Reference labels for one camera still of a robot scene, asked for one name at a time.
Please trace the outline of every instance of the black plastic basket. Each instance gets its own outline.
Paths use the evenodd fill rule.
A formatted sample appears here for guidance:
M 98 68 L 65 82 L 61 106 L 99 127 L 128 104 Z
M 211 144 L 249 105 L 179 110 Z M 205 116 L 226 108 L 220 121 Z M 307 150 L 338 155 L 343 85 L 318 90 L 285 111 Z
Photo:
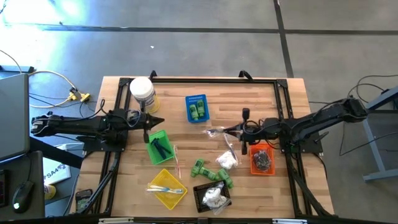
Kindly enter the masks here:
M 229 196 L 229 191 L 228 191 L 228 187 L 226 185 L 225 180 L 217 181 L 217 182 L 213 182 L 213 183 L 209 183 L 209 184 L 203 184 L 203 185 L 199 185 L 199 186 L 193 187 L 193 196 L 195 197 L 195 202 L 197 204 L 198 213 L 207 212 L 207 211 L 211 210 L 209 208 L 209 206 L 202 204 L 201 201 L 203 200 L 203 197 L 205 196 L 205 193 L 206 193 L 207 189 L 212 188 L 212 187 L 216 187 L 220 183 L 224 183 L 224 186 L 221 189 L 221 195 L 226 197 L 226 198 L 231 198 L 231 196 Z

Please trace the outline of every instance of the yellow basket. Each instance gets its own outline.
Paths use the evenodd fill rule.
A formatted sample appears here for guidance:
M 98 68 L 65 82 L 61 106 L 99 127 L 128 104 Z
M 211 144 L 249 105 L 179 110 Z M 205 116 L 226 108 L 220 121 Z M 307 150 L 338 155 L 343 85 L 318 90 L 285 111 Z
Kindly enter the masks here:
M 155 193 L 157 199 L 159 199 L 170 210 L 172 210 L 188 192 L 188 190 L 166 169 L 162 169 L 155 179 L 152 180 L 150 185 L 169 187 L 171 189 L 183 189 L 184 193 L 182 194 L 167 192 Z

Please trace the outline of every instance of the wooden table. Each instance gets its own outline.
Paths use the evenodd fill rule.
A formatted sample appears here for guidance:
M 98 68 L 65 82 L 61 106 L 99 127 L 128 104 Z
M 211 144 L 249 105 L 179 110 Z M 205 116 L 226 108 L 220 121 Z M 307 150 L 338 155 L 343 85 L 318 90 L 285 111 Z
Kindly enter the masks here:
M 120 77 L 104 77 L 98 99 L 106 100 L 105 110 L 114 107 Z M 307 94 L 301 78 L 287 79 L 294 116 L 309 114 Z M 190 177 L 191 168 L 198 158 L 205 160 L 205 166 L 219 170 L 215 159 L 225 152 L 223 138 L 210 139 L 203 130 L 215 126 L 230 127 L 242 122 L 242 108 L 250 108 L 250 119 L 277 117 L 274 89 L 267 84 L 155 84 L 161 106 L 154 116 L 165 118 L 150 133 L 166 130 L 170 142 L 178 146 L 178 159 L 182 169 L 181 183 L 188 193 L 173 209 L 167 209 L 153 195 L 147 194 L 147 184 L 163 169 L 175 174 L 175 161 L 169 160 L 159 166 L 151 164 L 142 131 L 130 131 L 127 148 L 122 153 L 112 209 L 113 217 L 213 217 L 212 212 L 197 213 L 192 188 L 210 181 L 202 176 Z M 185 97 L 206 94 L 210 120 L 191 124 L 187 121 Z M 135 100 L 131 108 L 138 109 Z M 234 188 L 230 189 L 233 204 L 217 217 L 219 218 L 287 218 L 293 217 L 292 199 L 283 154 L 274 150 L 275 175 L 256 176 L 250 174 L 249 155 L 242 156 L 241 144 L 233 141 L 241 158 L 238 168 L 229 172 Z M 92 153 L 83 161 L 76 191 L 96 189 L 103 163 L 103 152 Z M 321 162 L 312 154 L 303 154 L 305 176 L 309 189 L 324 206 L 333 213 L 328 184 Z M 298 190 L 300 208 L 304 211 L 302 193 Z M 108 188 L 104 191 L 102 207 L 105 207 Z M 71 211 L 75 211 L 75 202 Z

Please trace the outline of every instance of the orange plastic basket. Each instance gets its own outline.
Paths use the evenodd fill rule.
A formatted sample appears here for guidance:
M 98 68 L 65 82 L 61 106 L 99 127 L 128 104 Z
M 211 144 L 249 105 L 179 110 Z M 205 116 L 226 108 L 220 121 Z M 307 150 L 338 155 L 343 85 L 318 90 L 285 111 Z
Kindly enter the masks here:
M 254 163 L 254 155 L 256 152 L 264 150 L 271 159 L 271 167 L 267 171 L 257 169 Z M 266 143 L 259 143 L 250 147 L 250 173 L 254 175 L 274 175 L 275 174 L 275 160 L 274 150 Z

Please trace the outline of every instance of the gray floor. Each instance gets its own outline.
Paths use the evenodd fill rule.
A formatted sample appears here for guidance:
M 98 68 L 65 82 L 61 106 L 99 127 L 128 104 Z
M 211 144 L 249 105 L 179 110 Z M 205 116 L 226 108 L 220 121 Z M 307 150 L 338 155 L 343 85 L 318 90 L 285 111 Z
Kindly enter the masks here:
M 115 27 L 213 27 L 277 29 L 271 0 L 9 0 L 3 22 Z M 395 0 L 282 0 L 286 29 L 396 30 Z M 34 26 L 1 28 L 0 49 L 20 64 L 65 74 L 81 91 L 96 98 L 105 75 L 235 77 L 242 69 L 254 77 L 286 77 L 279 34 L 217 34 L 168 32 L 40 31 Z M 287 35 L 294 77 L 304 78 L 309 100 L 343 98 L 365 75 L 398 71 L 396 35 Z M 12 62 L 0 55 L 0 63 Z M 382 88 L 397 78 L 370 78 Z M 51 75 L 32 77 L 30 91 L 65 96 L 69 86 Z M 380 94 L 361 87 L 365 99 Z M 312 105 L 312 110 L 321 105 Z M 47 110 L 31 109 L 37 116 Z M 78 106 L 56 108 L 79 116 Z M 84 114 L 90 114 L 87 108 Z M 397 222 L 398 178 L 365 184 L 363 174 L 376 171 L 370 148 L 338 156 L 341 125 L 322 141 L 333 206 L 346 218 Z M 346 126 L 343 151 L 366 142 L 362 126 Z M 51 144 L 63 139 L 45 138 Z

